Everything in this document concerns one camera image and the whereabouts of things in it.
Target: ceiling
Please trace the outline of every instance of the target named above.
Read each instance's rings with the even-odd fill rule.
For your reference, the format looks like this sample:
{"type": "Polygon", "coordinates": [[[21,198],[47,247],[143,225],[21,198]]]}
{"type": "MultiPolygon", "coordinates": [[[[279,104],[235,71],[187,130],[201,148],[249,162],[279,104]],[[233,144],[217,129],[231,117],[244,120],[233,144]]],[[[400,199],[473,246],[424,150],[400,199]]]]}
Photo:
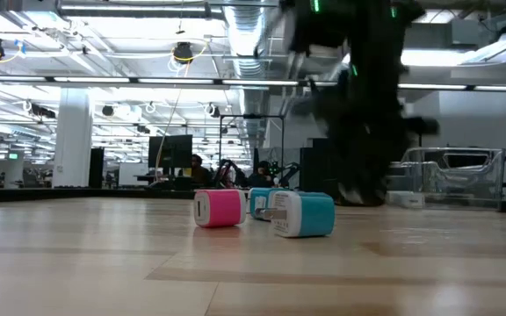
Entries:
{"type": "MultiPolygon", "coordinates": [[[[455,18],[474,20],[478,14],[490,13],[492,18],[506,14],[503,0],[489,1],[489,5],[483,1],[420,2],[429,8],[427,15],[419,21],[421,23],[446,24],[455,18]]],[[[239,75],[235,72],[235,64],[250,62],[258,30],[232,41],[228,37],[231,26],[220,17],[228,14],[226,9],[231,8],[230,4],[261,6],[262,16],[257,19],[265,23],[277,10],[276,1],[218,0],[209,2],[212,16],[204,19],[204,2],[196,1],[62,1],[60,10],[40,7],[52,3],[50,1],[24,0],[23,3],[33,7],[26,6],[22,11],[0,8],[0,39],[4,40],[5,49],[0,75],[236,78],[239,75]],[[172,50],[180,42],[191,43],[194,59],[188,67],[173,58],[172,50]],[[236,51],[251,53],[238,56],[236,51]]],[[[283,34],[284,27],[279,25],[264,42],[261,60],[263,78],[260,79],[306,75],[332,79],[336,75],[343,59],[336,50],[316,48],[298,68],[290,68],[283,34]]],[[[463,56],[464,53],[473,54],[473,51],[458,51],[458,54],[463,56]]],[[[454,64],[417,65],[403,81],[461,83],[483,80],[484,83],[506,83],[506,65],[464,71],[459,64],[465,62],[465,59],[458,59],[454,64]]],[[[28,110],[36,104],[59,116],[60,89],[44,84],[0,83],[0,121],[4,121],[0,124],[0,157],[9,148],[22,148],[27,159],[35,162],[52,159],[56,122],[34,117],[28,110]]],[[[240,115],[246,110],[243,99],[250,96],[248,93],[255,92],[208,87],[200,90],[89,89],[95,105],[93,146],[105,147],[110,162],[146,161],[147,137],[164,133],[192,133],[194,150],[203,156],[206,163],[217,161],[220,120],[210,115],[212,106],[222,114],[240,115]],[[104,106],[112,106],[115,114],[105,116],[102,113],[104,106]],[[172,112],[173,125],[167,128],[172,112]],[[135,126],[129,124],[134,121],[147,126],[150,134],[139,133],[135,126]]],[[[270,104],[282,104],[283,97],[290,96],[289,93],[283,95],[281,90],[267,93],[271,94],[270,104]],[[275,98],[280,98],[280,102],[274,102],[275,98]]],[[[422,92],[406,93],[403,97],[416,99],[422,97],[422,92]]],[[[265,114],[278,112],[275,108],[265,110],[265,114]]],[[[228,127],[228,132],[223,135],[222,156],[237,160],[242,167],[250,165],[250,148],[259,146],[263,140],[263,122],[246,122],[239,118],[230,123],[226,118],[223,125],[228,127]]]]}

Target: ductwork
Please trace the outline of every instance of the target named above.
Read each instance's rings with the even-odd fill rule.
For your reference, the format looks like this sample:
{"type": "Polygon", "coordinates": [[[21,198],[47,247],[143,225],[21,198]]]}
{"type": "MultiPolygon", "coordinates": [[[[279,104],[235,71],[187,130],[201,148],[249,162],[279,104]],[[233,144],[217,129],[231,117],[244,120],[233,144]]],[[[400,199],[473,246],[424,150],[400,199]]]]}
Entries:
{"type": "MultiPolygon", "coordinates": [[[[224,14],[228,22],[228,41],[234,56],[252,55],[255,45],[261,39],[266,27],[267,14],[264,8],[240,6],[224,7],[224,14]]],[[[266,77],[264,65],[261,61],[240,60],[233,61],[235,75],[242,79],[262,79],[266,77]]],[[[269,92],[266,90],[240,91],[240,108],[242,114],[268,114],[269,92]]],[[[245,133],[250,140],[257,140],[264,135],[266,119],[259,122],[245,121],[245,133]]],[[[252,147],[260,146],[249,142],[252,147]]]]}

